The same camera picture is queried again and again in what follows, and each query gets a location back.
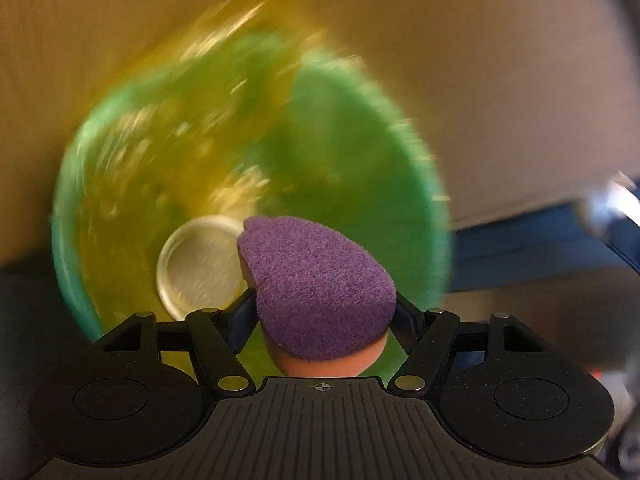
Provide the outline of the purple orange sponge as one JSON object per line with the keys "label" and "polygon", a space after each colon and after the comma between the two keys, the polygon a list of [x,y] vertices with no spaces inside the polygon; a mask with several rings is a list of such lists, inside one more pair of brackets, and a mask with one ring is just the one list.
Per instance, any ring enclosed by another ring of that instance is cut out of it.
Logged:
{"label": "purple orange sponge", "polygon": [[270,358],[288,377],[355,377],[382,354],[397,292],[340,232],[295,217],[250,217],[238,241]]}

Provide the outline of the round metal lid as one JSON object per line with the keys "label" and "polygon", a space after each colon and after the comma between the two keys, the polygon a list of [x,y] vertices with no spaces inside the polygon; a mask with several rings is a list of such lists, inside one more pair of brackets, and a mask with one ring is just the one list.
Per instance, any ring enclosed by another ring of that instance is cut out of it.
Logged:
{"label": "round metal lid", "polygon": [[176,321],[205,308],[227,309],[247,289],[238,251],[243,225],[214,214],[190,220],[166,240],[156,265],[156,288]]}

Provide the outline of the green plastic basin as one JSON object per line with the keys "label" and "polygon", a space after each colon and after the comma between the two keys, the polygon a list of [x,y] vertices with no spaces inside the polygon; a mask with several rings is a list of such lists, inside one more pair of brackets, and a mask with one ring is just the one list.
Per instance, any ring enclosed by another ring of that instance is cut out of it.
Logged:
{"label": "green plastic basin", "polygon": [[142,70],[90,110],[53,203],[58,284],[98,339],[171,319],[160,251],[204,216],[306,218],[366,248],[418,308],[447,288],[447,195],[402,111],[352,58],[259,29]]}

